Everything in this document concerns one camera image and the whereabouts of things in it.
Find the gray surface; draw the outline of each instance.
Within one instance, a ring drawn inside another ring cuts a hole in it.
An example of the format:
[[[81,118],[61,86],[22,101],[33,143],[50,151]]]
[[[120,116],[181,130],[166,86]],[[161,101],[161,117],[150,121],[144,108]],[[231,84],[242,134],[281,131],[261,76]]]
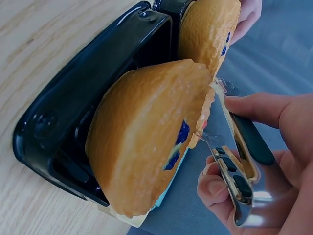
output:
[[[250,93],[303,94],[313,91],[313,1],[264,0],[263,13],[250,32],[228,52],[219,77]],[[223,134],[214,115],[208,132]],[[277,130],[258,125],[271,149],[285,148]],[[200,143],[188,152],[160,208],[142,229],[156,235],[227,235],[196,194],[197,178],[209,154]],[[140,230],[132,235],[146,235]]]

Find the fingernail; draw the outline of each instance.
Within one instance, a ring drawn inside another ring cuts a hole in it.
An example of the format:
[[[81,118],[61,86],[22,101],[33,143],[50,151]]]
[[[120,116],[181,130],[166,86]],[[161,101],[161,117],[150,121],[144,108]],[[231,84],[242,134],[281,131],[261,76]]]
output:
[[[207,172],[209,171],[210,167],[212,166],[213,163],[210,163],[206,165],[206,167],[203,169],[202,174],[207,175]]]
[[[223,181],[220,181],[220,180],[214,180],[214,181],[209,182],[208,184],[209,192],[213,196],[217,196],[218,194],[220,194],[221,191],[223,191],[226,187],[227,185]]]

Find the black sandwich maker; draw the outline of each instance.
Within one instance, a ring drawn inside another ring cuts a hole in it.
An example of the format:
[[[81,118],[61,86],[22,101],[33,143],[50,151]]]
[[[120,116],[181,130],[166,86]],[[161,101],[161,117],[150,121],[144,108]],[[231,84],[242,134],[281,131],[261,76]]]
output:
[[[95,37],[48,83],[17,123],[16,158],[55,186],[108,206],[85,153],[94,112],[125,72],[178,59],[181,19],[191,2],[156,0],[151,7],[141,1]]]

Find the hand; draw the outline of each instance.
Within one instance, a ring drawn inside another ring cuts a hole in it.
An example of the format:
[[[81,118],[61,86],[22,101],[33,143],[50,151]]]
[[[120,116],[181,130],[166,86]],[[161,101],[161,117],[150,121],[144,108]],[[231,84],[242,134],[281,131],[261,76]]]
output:
[[[230,44],[245,36],[261,16],[262,0],[240,0],[240,3],[240,15]]]
[[[234,207],[219,166],[208,157],[199,176],[197,193],[232,235],[308,235],[313,231],[313,94],[285,96],[253,94],[228,97],[227,109],[252,121],[277,128],[289,150],[274,156],[286,178],[299,189],[282,228],[243,229],[234,225]]]

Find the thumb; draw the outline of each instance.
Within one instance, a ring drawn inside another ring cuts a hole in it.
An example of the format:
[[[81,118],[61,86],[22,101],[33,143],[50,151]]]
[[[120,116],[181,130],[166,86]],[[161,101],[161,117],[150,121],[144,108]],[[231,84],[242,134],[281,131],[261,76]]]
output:
[[[245,97],[228,96],[225,106],[232,113],[278,129],[282,112],[293,100],[294,96],[256,93]]]

